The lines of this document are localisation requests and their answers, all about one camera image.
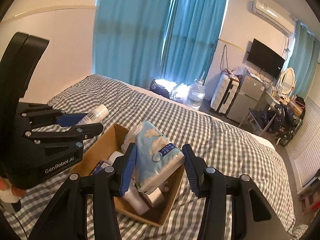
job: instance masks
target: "mirror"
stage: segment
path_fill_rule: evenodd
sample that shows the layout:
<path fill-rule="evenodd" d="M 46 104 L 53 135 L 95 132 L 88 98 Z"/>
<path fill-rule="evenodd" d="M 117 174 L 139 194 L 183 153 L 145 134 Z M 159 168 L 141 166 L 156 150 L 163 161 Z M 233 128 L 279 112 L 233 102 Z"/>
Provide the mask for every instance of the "mirror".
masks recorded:
<path fill-rule="evenodd" d="M 295 75 L 293 68 L 287 68 L 285 71 L 282 72 L 279 78 L 279 85 L 283 87 L 283 95 L 291 93 L 295 85 Z"/>

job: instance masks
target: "air conditioner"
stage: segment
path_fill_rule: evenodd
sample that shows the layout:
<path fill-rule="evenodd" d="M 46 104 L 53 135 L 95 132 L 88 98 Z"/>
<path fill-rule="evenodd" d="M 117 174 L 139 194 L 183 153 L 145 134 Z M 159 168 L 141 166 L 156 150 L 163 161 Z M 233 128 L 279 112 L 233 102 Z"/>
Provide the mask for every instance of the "air conditioner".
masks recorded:
<path fill-rule="evenodd" d="M 258 0 L 253 1 L 252 13 L 258 15 L 287 36 L 291 36 L 294 33 L 294 25 L 292 22 L 285 19 L 267 5 L 260 3 Z"/>

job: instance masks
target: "television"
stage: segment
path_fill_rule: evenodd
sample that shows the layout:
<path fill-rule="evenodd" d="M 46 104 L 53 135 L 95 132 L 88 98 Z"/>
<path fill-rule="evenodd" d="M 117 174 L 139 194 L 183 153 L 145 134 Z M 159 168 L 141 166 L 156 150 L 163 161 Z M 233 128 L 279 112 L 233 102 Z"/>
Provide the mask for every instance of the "television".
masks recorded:
<path fill-rule="evenodd" d="M 253 40 L 247 61 L 275 79 L 278 79 L 284 64 L 284 58 L 256 39 Z"/>

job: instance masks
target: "blue curtain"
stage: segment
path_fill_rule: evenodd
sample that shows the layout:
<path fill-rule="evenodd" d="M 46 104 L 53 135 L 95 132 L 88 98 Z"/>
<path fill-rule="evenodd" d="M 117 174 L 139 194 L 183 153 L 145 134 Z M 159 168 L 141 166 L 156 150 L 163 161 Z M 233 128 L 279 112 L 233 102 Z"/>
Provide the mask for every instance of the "blue curtain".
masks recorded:
<path fill-rule="evenodd" d="M 164 46 L 161 78 L 191 84 L 206 78 L 227 0 L 176 0 Z"/>
<path fill-rule="evenodd" d="M 97 0 L 93 71 L 148 87 L 158 75 L 171 0 Z"/>
<path fill-rule="evenodd" d="M 293 94 L 298 93 L 305 99 L 316 72 L 320 43 L 308 33 L 307 27 L 301 25 L 300 21 L 296 23 L 295 38 L 295 46 L 288 67 L 294 69 L 297 81 Z"/>

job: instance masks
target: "refrigerator door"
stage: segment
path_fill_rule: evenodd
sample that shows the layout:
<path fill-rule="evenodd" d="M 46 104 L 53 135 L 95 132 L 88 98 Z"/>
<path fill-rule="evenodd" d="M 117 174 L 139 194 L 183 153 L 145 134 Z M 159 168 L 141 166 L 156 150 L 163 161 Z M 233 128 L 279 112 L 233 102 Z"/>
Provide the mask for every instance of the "refrigerator door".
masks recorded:
<path fill-rule="evenodd" d="M 256 101 L 259 101 L 263 93 L 262 83 L 250 75 L 244 75 L 244 80 L 240 87 L 240 92 L 243 92 Z"/>
<path fill-rule="evenodd" d="M 248 114 L 249 108 L 255 108 L 257 101 L 251 97 L 245 95 L 243 92 L 239 92 L 235 101 L 229 108 L 227 118 L 234 120 L 238 123 Z"/>

